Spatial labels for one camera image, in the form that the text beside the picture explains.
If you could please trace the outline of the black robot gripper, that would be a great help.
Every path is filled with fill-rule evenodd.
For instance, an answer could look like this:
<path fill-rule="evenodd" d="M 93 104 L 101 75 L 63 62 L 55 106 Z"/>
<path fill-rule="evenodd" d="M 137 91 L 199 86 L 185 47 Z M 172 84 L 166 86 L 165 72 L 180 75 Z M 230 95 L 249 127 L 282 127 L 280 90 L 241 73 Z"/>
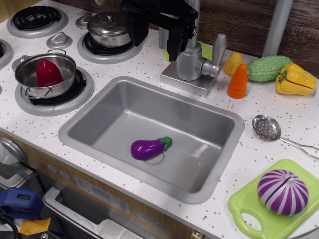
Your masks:
<path fill-rule="evenodd" d="M 193 38 L 199 13 L 183 0 L 123 0 L 121 11 L 131 42 L 137 47 L 147 37 L 149 24 L 169 30 L 169 61 L 176 61 Z"/>

